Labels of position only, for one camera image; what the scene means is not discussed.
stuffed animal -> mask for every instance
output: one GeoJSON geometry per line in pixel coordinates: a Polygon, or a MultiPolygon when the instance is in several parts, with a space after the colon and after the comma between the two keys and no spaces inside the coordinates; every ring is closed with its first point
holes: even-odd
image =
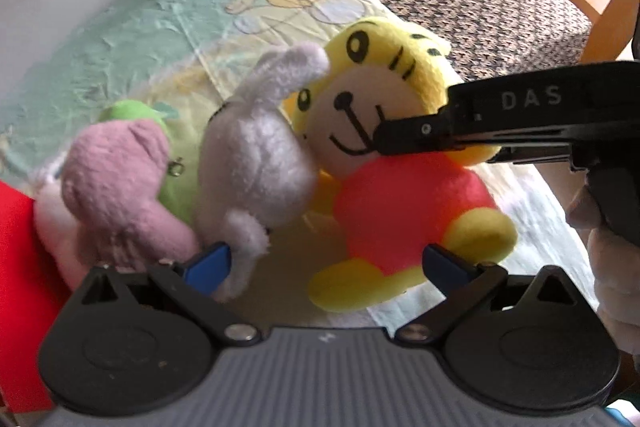
{"type": "Polygon", "coordinates": [[[268,52],[209,121],[194,225],[204,245],[224,241],[231,247],[231,271],[217,300],[244,290],[268,250],[270,230],[302,215],[313,196],[318,168],[280,105],[328,67],[316,44],[268,52]]]}
{"type": "Polygon", "coordinates": [[[185,248],[182,243],[185,238],[190,255],[197,252],[194,250],[194,233],[190,232],[188,226],[176,223],[176,219],[167,216],[161,208],[164,206],[171,214],[188,224],[189,220],[184,219],[184,216],[191,208],[185,204],[190,192],[186,185],[190,181],[184,181],[184,176],[176,176],[177,167],[182,171],[184,165],[168,159],[171,149],[169,130],[162,114],[138,100],[121,100],[105,109],[98,117],[98,122],[108,123],[90,126],[82,131],[68,155],[60,155],[36,176],[35,228],[46,250],[56,260],[63,280],[72,289],[82,282],[87,271],[98,261],[115,263],[120,268],[142,269],[146,261],[156,259],[157,256],[174,257],[172,248],[185,248]],[[155,143],[157,147],[153,147],[153,150],[146,149],[149,143],[155,143]],[[117,153],[111,155],[111,148],[116,148],[117,153]],[[131,155],[118,156],[122,150],[131,155]],[[121,192],[130,179],[130,174],[124,172],[139,172],[140,168],[151,169],[150,178],[145,179],[145,184],[136,185],[132,191],[121,192]],[[157,176],[160,176],[161,182],[159,190],[153,188],[158,181],[157,176]],[[67,204],[63,200],[61,177],[65,180],[67,204]],[[123,207],[120,208],[120,201],[115,201],[116,198],[126,196],[136,199],[149,189],[157,193],[161,204],[158,209],[163,219],[174,224],[173,230],[172,227],[163,230],[170,237],[176,231],[181,235],[177,245],[165,242],[162,232],[155,231],[150,231],[148,240],[145,239],[146,232],[142,232],[140,239],[147,242],[146,247],[136,245],[136,240],[133,239],[135,233],[131,229],[118,232],[118,228],[124,226],[122,223],[112,228],[113,223],[106,222],[108,215],[126,219],[122,217],[124,212],[135,212],[137,205],[141,203],[137,201],[135,205],[131,205],[129,201],[123,200],[123,207]],[[94,199],[106,202],[110,207],[100,209],[99,204],[94,204],[94,199]]]}
{"type": "MultiPolygon", "coordinates": [[[[158,192],[158,201],[175,217],[191,226],[193,201],[197,191],[198,136],[194,137],[193,143],[184,140],[182,136],[175,136],[175,133],[172,133],[172,130],[175,131],[175,127],[170,130],[164,122],[166,115],[156,109],[156,107],[162,106],[170,108],[170,106],[161,103],[150,107],[139,100],[120,100],[105,109],[98,117],[98,121],[148,119],[160,126],[169,140],[171,160],[158,192]],[[175,142],[178,140],[181,141],[181,153],[174,152],[174,149],[177,148],[175,142]]],[[[171,118],[173,117],[178,117],[178,114],[172,115],[171,118]]]]}
{"type": "Polygon", "coordinates": [[[152,120],[97,123],[76,138],[62,169],[62,198],[101,261],[143,270],[198,253],[193,230],[158,201],[168,163],[168,140],[152,120]]]}
{"type": "Polygon", "coordinates": [[[308,291],[327,311],[352,311],[424,281],[422,250],[439,243],[473,263],[513,249],[513,223],[465,166],[492,147],[380,156],[373,131],[385,119],[433,114],[460,82],[449,43],[411,23],[366,18],[325,47],[329,73],[300,90],[292,125],[324,174],[314,210],[332,210],[350,258],[316,274],[308,291]]]}

white rabbit plush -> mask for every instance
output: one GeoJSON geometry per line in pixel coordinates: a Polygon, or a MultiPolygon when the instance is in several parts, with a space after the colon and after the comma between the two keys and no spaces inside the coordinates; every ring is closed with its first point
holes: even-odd
{"type": "Polygon", "coordinates": [[[301,215],[313,196],[318,167],[280,105],[328,69],[316,44],[267,52],[207,125],[194,226],[203,245],[231,247],[231,271],[214,295],[219,301],[244,291],[268,251],[269,231],[301,215]]]}

brown patterned fabric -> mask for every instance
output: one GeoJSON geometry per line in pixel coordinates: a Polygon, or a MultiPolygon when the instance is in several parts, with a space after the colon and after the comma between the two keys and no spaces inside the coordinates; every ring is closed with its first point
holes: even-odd
{"type": "Polygon", "coordinates": [[[381,0],[448,39],[465,80],[575,64],[590,20],[569,0],[381,0]]]}

bed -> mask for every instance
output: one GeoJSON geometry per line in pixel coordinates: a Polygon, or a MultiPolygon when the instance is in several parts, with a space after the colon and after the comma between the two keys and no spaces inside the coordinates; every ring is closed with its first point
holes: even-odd
{"type": "MultiPolygon", "coordinates": [[[[0,179],[32,193],[38,173],[63,155],[79,129],[116,100],[136,98],[165,114],[174,153],[186,159],[188,185],[207,120],[263,51],[301,40],[325,42],[368,15],[396,17],[379,0],[118,0],[32,67],[0,102],[0,179]]],[[[478,173],[520,233],[505,267],[534,273],[558,264],[594,303],[584,247],[537,170],[484,165],[478,173]]],[[[425,283],[361,312],[326,313],[308,301],[305,287],[316,271],[345,256],[339,238],[318,235],[300,219],[276,231],[272,244],[249,290],[231,303],[262,327],[394,330],[442,299],[425,283]]]]}
{"type": "Polygon", "coordinates": [[[396,15],[437,28],[467,81],[579,61],[591,21],[569,0],[381,0],[396,15]]]}

green plush toy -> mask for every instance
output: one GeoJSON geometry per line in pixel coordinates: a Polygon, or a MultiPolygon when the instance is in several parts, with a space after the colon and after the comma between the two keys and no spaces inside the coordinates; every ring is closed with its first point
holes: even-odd
{"type": "Polygon", "coordinates": [[[164,121],[165,118],[170,120],[177,117],[175,110],[164,103],[149,107],[139,100],[120,100],[105,109],[98,121],[149,119],[162,128],[171,145],[173,160],[167,165],[167,174],[158,194],[158,201],[175,217],[191,226],[197,185],[198,151],[191,140],[180,137],[179,126],[174,128],[164,121]]]}

